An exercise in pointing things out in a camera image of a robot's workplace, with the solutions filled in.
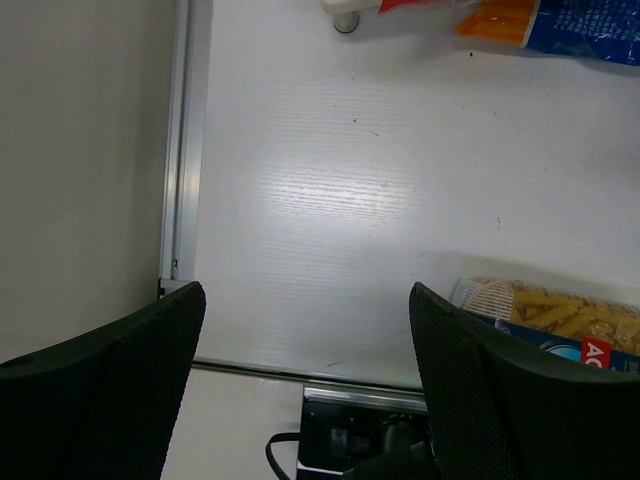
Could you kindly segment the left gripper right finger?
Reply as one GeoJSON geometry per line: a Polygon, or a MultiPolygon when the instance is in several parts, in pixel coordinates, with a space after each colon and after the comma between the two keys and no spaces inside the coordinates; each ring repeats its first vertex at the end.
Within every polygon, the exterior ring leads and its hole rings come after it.
{"type": "Polygon", "coordinates": [[[442,478],[638,478],[638,376],[546,353],[420,282],[409,318],[442,478]]]}

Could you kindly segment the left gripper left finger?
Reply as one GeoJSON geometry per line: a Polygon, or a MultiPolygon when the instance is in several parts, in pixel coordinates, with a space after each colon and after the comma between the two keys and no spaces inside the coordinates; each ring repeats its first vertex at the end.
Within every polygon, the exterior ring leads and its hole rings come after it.
{"type": "Polygon", "coordinates": [[[2,478],[160,478],[205,310],[191,282],[2,363],[2,478]]]}

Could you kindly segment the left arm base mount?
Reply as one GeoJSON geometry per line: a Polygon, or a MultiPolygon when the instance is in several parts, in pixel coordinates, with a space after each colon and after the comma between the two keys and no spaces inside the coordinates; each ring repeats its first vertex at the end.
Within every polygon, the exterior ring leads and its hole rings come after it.
{"type": "Polygon", "coordinates": [[[297,445],[297,479],[439,479],[424,397],[416,392],[305,386],[300,428],[273,435],[266,460],[289,475],[273,447],[297,445]]]}

